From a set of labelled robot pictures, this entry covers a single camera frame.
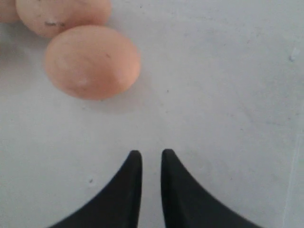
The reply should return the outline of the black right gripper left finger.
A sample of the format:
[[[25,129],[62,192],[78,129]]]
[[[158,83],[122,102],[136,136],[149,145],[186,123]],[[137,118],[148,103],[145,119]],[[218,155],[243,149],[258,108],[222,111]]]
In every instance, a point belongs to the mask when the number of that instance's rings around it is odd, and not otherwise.
[[[141,206],[143,163],[131,151],[111,181],[87,204],[54,228],[136,228]]]

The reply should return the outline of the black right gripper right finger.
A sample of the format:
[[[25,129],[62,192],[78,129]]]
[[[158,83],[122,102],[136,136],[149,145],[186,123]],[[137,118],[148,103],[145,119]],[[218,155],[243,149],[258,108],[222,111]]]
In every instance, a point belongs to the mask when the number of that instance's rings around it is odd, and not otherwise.
[[[255,228],[209,194],[172,149],[161,156],[161,199],[168,228]]]

